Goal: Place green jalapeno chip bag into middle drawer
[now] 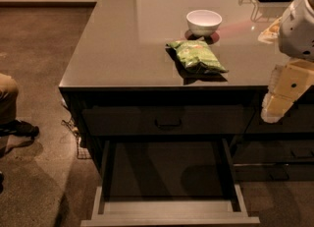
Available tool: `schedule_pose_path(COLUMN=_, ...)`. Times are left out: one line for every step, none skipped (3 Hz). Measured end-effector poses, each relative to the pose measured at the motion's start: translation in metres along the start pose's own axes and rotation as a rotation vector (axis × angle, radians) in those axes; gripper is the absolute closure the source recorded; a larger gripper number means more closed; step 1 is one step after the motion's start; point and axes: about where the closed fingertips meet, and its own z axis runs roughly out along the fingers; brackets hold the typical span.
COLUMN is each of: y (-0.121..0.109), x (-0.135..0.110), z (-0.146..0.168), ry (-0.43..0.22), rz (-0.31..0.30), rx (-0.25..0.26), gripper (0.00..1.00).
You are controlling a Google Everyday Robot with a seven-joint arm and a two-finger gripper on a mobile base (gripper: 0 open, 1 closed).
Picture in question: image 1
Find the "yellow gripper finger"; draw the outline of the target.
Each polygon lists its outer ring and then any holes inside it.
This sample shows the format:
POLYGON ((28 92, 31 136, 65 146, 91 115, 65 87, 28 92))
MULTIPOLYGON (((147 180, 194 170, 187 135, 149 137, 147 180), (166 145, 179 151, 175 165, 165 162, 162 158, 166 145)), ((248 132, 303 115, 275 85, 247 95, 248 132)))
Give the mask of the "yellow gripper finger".
POLYGON ((267 93, 262 102, 261 118, 266 123, 277 123, 285 116, 292 105, 293 102, 288 99, 267 93))
POLYGON ((314 85, 314 63, 292 58, 284 66, 277 65, 272 72, 268 92, 295 102, 314 85))

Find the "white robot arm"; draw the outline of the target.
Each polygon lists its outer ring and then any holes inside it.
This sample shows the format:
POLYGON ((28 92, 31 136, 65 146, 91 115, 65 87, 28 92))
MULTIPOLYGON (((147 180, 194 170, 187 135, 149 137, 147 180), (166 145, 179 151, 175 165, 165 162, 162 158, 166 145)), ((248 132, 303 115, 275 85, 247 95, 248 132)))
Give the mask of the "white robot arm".
POLYGON ((289 57, 284 66, 273 70, 262 102, 263 121, 277 123, 314 85, 314 0, 293 0, 258 40, 277 41, 280 51, 289 57))

